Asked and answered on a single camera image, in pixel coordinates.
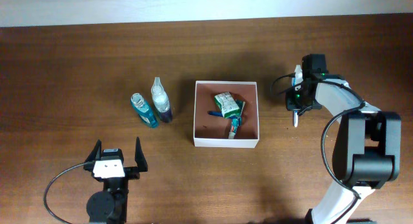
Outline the teal toothpaste tube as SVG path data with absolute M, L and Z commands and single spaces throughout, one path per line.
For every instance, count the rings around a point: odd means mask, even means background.
M 238 105 L 240 112 L 239 114 L 231 117 L 232 122 L 231 122 L 231 127 L 228 133 L 229 139 L 235 138 L 238 127 L 242 125 L 242 114 L 243 114 L 243 110 L 245 107 L 245 102 L 237 99 L 236 104 Z

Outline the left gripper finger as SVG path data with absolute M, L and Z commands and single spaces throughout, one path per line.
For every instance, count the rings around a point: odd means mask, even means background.
M 92 149 L 91 153 L 89 153 L 88 157 L 85 159 L 85 163 L 100 160 L 100 158 L 101 158 L 101 145 L 102 145 L 102 142 L 101 142 L 100 139 L 98 139 L 95 146 L 94 146 L 94 148 Z
M 143 154 L 143 150 L 141 147 L 140 138 L 136 137 L 136 146 L 135 146 L 135 156 L 134 160 L 137 164 L 137 167 L 140 172 L 147 172 L 148 171 L 148 163 L 146 161 L 145 155 Z

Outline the green white soap packet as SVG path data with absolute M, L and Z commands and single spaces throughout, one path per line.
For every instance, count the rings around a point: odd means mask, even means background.
M 241 109 L 230 92 L 223 92 L 214 96 L 214 101 L 224 118 L 239 116 Z

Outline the blue disposable razor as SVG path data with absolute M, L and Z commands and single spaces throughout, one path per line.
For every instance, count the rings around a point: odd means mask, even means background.
M 221 112 L 217 112 L 217 111 L 208 111 L 207 112 L 209 115 L 211 116 L 217 116 L 217 117 L 223 117 Z

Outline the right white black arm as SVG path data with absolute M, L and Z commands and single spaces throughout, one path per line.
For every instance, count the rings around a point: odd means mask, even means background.
M 323 54 L 303 56 L 284 91 L 296 127 L 305 112 L 326 108 L 332 119 L 321 134 L 323 164 L 332 178 L 305 223 L 350 223 L 360 203 L 400 171 L 401 117 L 366 102 L 341 75 L 330 74 Z

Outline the blue white toothbrush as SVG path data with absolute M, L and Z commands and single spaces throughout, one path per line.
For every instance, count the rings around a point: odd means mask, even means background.
M 298 113 L 299 113 L 299 110 L 293 110 L 293 111 L 292 111 L 292 123 L 293 123 L 293 126 L 294 126 L 295 128 L 298 126 L 298 123 L 299 123 L 299 115 L 298 115 Z

